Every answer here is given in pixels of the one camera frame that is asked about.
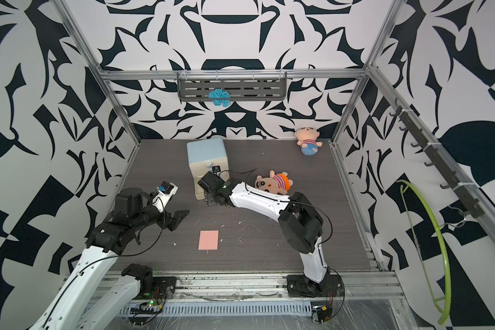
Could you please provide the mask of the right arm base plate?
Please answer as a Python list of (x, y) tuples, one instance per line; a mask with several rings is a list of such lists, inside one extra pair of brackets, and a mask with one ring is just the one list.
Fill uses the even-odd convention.
[(304, 275), (288, 275), (286, 281), (288, 295), (294, 298), (340, 297), (345, 293), (344, 283), (337, 274), (326, 273), (320, 283), (316, 283)]

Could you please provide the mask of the pale blue drawer box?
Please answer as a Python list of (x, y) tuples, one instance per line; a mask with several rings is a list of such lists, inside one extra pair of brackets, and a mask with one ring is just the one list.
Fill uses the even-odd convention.
[(191, 170), (195, 197), (197, 200), (205, 198), (205, 192), (198, 181), (207, 172), (220, 173), (221, 179), (227, 181), (230, 177), (226, 170), (229, 169), (228, 156), (224, 140), (221, 137), (212, 137), (207, 140), (188, 142), (186, 145), (188, 153), (188, 165)]

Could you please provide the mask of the pink sticky note pad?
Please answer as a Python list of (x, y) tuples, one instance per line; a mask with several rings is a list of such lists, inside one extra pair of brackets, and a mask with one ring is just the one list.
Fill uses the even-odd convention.
[(199, 235), (198, 250), (217, 250), (219, 244), (218, 230), (202, 230)]

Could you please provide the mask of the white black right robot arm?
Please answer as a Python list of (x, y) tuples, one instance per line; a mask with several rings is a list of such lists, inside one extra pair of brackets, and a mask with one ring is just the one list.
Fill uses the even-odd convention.
[(320, 285), (329, 274), (323, 255), (323, 218), (300, 192), (292, 196), (261, 191), (247, 183), (207, 172), (198, 186), (221, 206), (244, 208), (276, 221), (289, 245), (301, 256), (303, 276)]

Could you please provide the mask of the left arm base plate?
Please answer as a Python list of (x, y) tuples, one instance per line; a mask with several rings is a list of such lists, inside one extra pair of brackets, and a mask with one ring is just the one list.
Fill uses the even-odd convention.
[(153, 276), (143, 280), (138, 299), (163, 301), (170, 298), (177, 285), (175, 276)]

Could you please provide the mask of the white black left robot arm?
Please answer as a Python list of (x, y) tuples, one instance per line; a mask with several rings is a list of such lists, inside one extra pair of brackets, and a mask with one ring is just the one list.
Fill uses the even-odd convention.
[(153, 291), (154, 278), (148, 266), (132, 264), (119, 276), (116, 284), (88, 308), (89, 301), (106, 273), (125, 249), (139, 241), (142, 230), (158, 226), (174, 231), (188, 215), (188, 210), (169, 213), (166, 206), (178, 188), (162, 182), (155, 191), (125, 188), (115, 197), (114, 208), (87, 238), (86, 246), (70, 277), (33, 329), (105, 329), (132, 299)]

